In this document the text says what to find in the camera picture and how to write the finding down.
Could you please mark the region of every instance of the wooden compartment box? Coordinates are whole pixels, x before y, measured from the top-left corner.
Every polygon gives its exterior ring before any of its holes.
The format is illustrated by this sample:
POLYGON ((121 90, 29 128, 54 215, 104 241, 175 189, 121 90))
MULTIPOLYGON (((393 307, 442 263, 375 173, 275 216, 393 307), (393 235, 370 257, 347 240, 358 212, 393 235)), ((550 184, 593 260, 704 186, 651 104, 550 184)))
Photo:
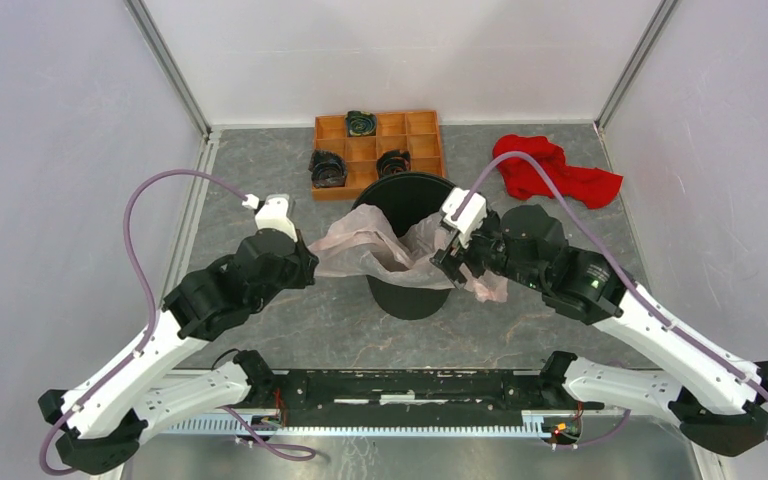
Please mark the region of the wooden compartment box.
POLYGON ((314 200, 354 200, 378 180, 375 163, 389 150, 407 150, 411 171, 446 177, 443 140, 434 110, 376 113, 375 136, 349 137, 344 115, 316 117, 313 148, 336 153, 346 162, 345 187, 313 188, 314 200))

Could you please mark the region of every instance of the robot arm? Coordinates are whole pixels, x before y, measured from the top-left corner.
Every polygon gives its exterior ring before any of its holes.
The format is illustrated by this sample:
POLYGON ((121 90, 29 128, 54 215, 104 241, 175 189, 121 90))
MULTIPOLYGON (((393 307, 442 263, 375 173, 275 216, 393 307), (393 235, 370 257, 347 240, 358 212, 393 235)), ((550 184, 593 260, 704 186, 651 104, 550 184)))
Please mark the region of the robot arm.
POLYGON ((261 373, 262 365, 240 356, 182 384, 149 389, 182 360, 263 310, 281 290, 313 285, 319 261, 290 221, 290 205, 286 195, 272 195, 264 202, 249 196, 244 206, 257 210, 257 233, 245 238, 235 254, 184 277, 163 299, 155 330, 142 351, 136 347, 145 330, 85 382, 40 397, 40 409, 51 424, 73 412, 56 442, 65 464, 103 473, 169 426, 256 393, 249 378, 261 373), (129 355, 133 359, 124 368, 76 405, 129 355))
POLYGON ((768 391, 768 362, 753 363, 717 346, 660 305, 646 289, 636 292, 670 320, 664 326, 623 284, 605 257, 571 247, 560 222, 542 207, 521 205, 502 218, 474 195, 455 219, 467 192, 455 188, 442 208, 450 242, 432 262, 455 283, 463 267, 480 276, 490 270, 542 294, 556 312, 579 320, 641 352, 665 374, 609 367, 556 352, 544 373, 573 398, 632 408, 678 425, 692 441, 735 456, 764 441, 768 413, 747 382, 768 391), (736 376, 678 335, 695 339, 726 359, 736 376))

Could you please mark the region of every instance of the white wall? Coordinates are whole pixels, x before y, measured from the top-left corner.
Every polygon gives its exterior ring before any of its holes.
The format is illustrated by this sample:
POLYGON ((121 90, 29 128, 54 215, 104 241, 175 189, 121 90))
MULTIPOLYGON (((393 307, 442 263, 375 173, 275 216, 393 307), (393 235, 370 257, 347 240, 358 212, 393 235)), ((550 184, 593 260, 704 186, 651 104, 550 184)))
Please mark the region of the white wall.
POLYGON ((658 0, 147 0, 214 124, 592 120, 658 0))
MULTIPOLYGON (((768 8, 682 2, 607 144, 656 295, 768 359, 768 8)), ((768 478, 768 443, 734 466, 768 478)))
MULTIPOLYGON (((37 397, 145 322, 122 211, 152 173, 194 165, 199 142, 123 2, 0 1, 0 480, 47 478, 37 397)), ((147 192, 135 214, 155 286, 183 185, 147 192)))

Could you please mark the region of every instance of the white plastic bag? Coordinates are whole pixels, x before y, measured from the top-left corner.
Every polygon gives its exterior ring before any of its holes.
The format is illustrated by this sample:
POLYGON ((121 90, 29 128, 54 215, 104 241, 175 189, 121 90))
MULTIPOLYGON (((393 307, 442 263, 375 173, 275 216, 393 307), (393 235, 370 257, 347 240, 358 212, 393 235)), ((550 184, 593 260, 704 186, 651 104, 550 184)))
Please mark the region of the white plastic bag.
MULTIPOLYGON (((434 253, 445 247, 441 216, 434 213, 412 226, 400 239, 378 207, 360 205, 334 222, 325 237, 308 246, 319 257, 317 277, 371 275, 401 287, 445 290, 454 288, 443 272, 431 264, 434 253)), ((491 272, 474 278, 466 267, 465 288, 481 301, 504 302, 507 279, 491 272)))

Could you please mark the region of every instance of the red cloth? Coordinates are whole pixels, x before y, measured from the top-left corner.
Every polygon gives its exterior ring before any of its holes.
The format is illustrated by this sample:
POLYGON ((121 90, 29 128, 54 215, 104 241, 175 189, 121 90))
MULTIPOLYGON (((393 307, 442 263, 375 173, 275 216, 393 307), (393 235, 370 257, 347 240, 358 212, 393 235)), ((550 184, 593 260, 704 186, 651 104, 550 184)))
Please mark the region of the red cloth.
MULTIPOLYGON (((561 194, 580 200, 587 208, 608 205, 620 191, 622 176, 598 168, 568 166, 564 149, 550 143, 546 137, 505 135, 493 147, 493 158, 513 151, 534 157, 561 194)), ((537 171, 525 160, 511 158, 496 168, 502 173, 510 196, 520 200, 527 200, 532 195, 554 198, 537 171)))

